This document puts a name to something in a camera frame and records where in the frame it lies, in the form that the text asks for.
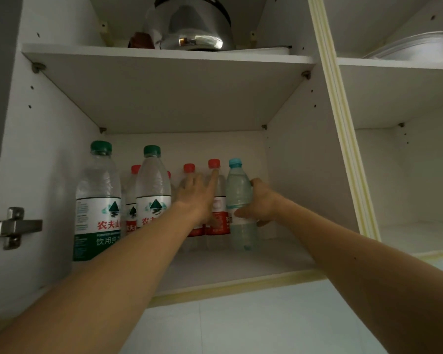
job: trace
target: hand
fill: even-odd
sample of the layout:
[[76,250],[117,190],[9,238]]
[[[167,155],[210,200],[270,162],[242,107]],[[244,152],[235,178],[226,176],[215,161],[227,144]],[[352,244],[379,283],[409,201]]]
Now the hand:
[[251,185],[253,185],[253,201],[248,206],[237,209],[235,215],[241,218],[259,220],[257,225],[264,226],[277,219],[279,204],[284,197],[271,190],[259,178],[251,180]]
[[202,173],[190,173],[186,181],[177,190],[176,203],[187,208],[194,214],[196,225],[207,224],[212,227],[220,227],[219,220],[212,214],[215,189],[218,182],[218,169],[212,171],[210,181],[205,186]]

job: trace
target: silver pot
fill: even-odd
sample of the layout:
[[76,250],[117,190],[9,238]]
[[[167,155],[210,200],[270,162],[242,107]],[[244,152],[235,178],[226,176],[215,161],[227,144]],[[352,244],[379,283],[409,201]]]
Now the silver pot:
[[385,45],[365,59],[443,62],[443,31],[427,32]]
[[156,48],[235,49],[230,16],[218,0],[155,0],[146,21]]

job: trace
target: tiled wall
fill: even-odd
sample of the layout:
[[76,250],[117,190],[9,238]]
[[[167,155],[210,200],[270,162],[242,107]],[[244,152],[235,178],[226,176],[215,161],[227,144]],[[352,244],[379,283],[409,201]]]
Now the tiled wall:
[[[443,270],[443,260],[435,264]],[[325,280],[146,310],[120,354],[386,354]]]

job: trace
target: mountain logo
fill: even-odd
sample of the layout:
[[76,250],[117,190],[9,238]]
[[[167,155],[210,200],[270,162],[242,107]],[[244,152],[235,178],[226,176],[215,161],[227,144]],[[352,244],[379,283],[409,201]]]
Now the mountain logo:
[[160,215],[165,209],[167,209],[166,204],[164,202],[161,204],[157,199],[154,199],[154,201],[152,203],[150,202],[145,208],[146,211],[149,211],[155,216]]
[[136,219],[136,208],[134,206],[131,207],[130,218],[133,220]]
[[120,214],[120,209],[118,208],[117,202],[114,201],[112,206],[110,206],[108,208],[108,213],[110,214],[111,217],[113,217],[114,219],[116,219],[118,217],[118,215]]

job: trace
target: person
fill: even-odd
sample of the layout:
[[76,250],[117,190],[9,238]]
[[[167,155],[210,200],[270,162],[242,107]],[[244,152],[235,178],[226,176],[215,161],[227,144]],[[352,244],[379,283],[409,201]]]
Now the person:
[[[161,217],[71,274],[0,332],[0,353],[118,353],[191,229],[216,225],[218,171],[207,186],[189,174]],[[236,215],[277,221],[309,251],[389,353],[443,353],[443,272],[341,227],[260,179]]]

